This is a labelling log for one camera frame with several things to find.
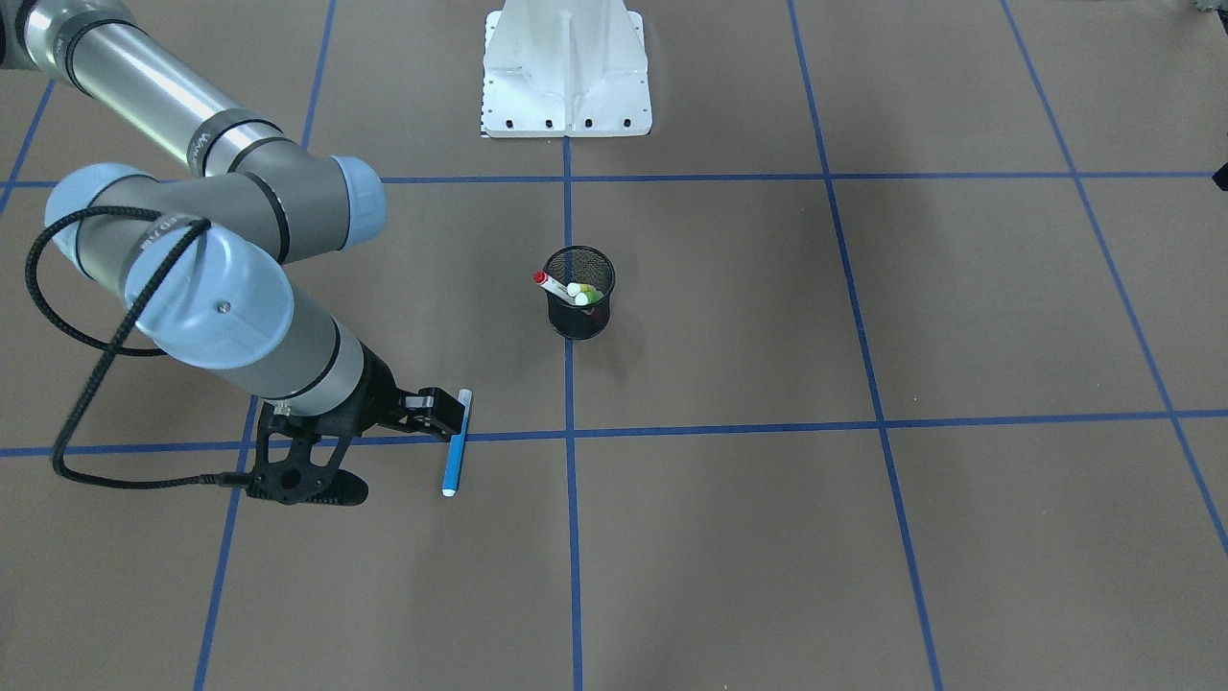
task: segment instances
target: white metal base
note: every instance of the white metal base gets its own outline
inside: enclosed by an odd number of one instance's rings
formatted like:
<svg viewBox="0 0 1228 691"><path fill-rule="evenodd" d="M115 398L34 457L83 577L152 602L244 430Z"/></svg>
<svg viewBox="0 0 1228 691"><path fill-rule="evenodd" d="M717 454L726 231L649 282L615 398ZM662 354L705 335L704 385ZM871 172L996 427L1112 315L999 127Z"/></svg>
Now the white metal base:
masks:
<svg viewBox="0 0 1228 691"><path fill-rule="evenodd" d="M507 0L486 17L481 131L639 136L652 129L643 17L623 0Z"/></svg>

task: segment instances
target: light blue cap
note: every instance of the light blue cap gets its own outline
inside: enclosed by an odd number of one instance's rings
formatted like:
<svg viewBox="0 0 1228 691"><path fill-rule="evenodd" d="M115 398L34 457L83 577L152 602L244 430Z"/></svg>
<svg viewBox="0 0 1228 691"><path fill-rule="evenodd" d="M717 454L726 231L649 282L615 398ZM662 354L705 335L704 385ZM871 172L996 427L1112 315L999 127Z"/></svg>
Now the light blue cap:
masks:
<svg viewBox="0 0 1228 691"><path fill-rule="evenodd" d="M69 173L55 185L55 189L52 189L52 195L47 199L43 223L52 225L72 211L85 209L104 189L117 180L134 174L152 177L123 163L95 163ZM77 257L76 250L76 233L80 227L81 223L75 222L60 231L53 241L60 252L64 252L64 255L72 261L72 265L85 274L85 268L81 266L81 258Z"/></svg>
<svg viewBox="0 0 1228 691"><path fill-rule="evenodd" d="M379 173L361 158L332 156L345 177L345 190L350 198L350 232L341 249L366 242L379 234L388 221L388 196L384 194Z"/></svg>
<svg viewBox="0 0 1228 691"><path fill-rule="evenodd" d="M124 279L126 306L187 232L173 230L136 257ZM214 225L176 261L136 325L172 358L227 371L271 353L290 330L293 311L293 290L278 261Z"/></svg>

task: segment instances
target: black mesh cup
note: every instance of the black mesh cup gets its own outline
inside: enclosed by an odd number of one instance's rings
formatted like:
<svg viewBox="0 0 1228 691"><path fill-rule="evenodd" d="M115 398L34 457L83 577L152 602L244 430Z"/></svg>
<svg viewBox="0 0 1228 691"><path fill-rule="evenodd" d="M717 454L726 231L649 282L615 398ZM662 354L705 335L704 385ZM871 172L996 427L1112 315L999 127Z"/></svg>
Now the black mesh cup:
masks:
<svg viewBox="0 0 1228 691"><path fill-rule="evenodd" d="M614 264L605 254L592 247L573 244L551 254L542 270L564 285L586 282L602 292L596 301L580 306L546 291L546 314L559 334L583 340L605 328L610 320L610 292L614 291Z"/></svg>

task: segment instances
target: marker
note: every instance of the marker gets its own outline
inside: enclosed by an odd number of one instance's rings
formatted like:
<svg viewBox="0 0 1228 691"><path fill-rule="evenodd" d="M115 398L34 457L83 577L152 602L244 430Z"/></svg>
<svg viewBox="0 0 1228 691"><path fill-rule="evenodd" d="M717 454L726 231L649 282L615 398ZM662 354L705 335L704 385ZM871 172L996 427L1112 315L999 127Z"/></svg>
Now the marker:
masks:
<svg viewBox="0 0 1228 691"><path fill-rule="evenodd" d="M448 442L448 463L443 466L443 496L454 497L457 486L460 485L460 461L464 459L464 438L469 433L469 409L473 405L473 392L462 389L457 401L464 406L464 417L460 419L460 432L452 436Z"/></svg>
<svg viewBox="0 0 1228 691"><path fill-rule="evenodd" d="M576 293L576 304L583 307L585 304L592 304L593 302L600 299L605 295L600 290L585 290Z"/></svg>
<svg viewBox="0 0 1228 691"><path fill-rule="evenodd" d="M580 292L600 292L600 290L597 290L596 285L589 285L587 282L569 282L567 284L567 295L571 295L572 297L575 297Z"/></svg>
<svg viewBox="0 0 1228 691"><path fill-rule="evenodd" d="M576 301L571 298L571 295L567 295L567 288L561 282L555 280L554 276L551 276L545 271L537 271L535 274L533 274L533 282L537 282L538 285L544 287L546 292L553 293L555 297L562 299L569 304L576 303Z"/></svg>

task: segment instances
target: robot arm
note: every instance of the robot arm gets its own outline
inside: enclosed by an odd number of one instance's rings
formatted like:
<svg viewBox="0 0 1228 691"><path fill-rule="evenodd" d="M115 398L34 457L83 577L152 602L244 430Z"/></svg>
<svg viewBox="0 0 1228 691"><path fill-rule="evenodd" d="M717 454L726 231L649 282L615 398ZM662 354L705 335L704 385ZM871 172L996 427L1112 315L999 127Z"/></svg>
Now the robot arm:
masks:
<svg viewBox="0 0 1228 691"><path fill-rule="evenodd" d="M136 27L118 0L0 0L0 66L72 83L184 161L195 178L162 183L119 163L66 176L48 223L90 206L151 207L154 222L101 215L55 236L77 269L131 306L188 225L211 227L150 299L138 326L167 355L264 400L257 463L227 485L286 504L356 504L366 486L338 465L372 426L446 438L463 407L438 389L408 393L388 367L280 264L375 237L387 201L362 161L317 158L226 96ZM274 437L290 439L270 461ZM325 465L313 447L336 439Z"/></svg>

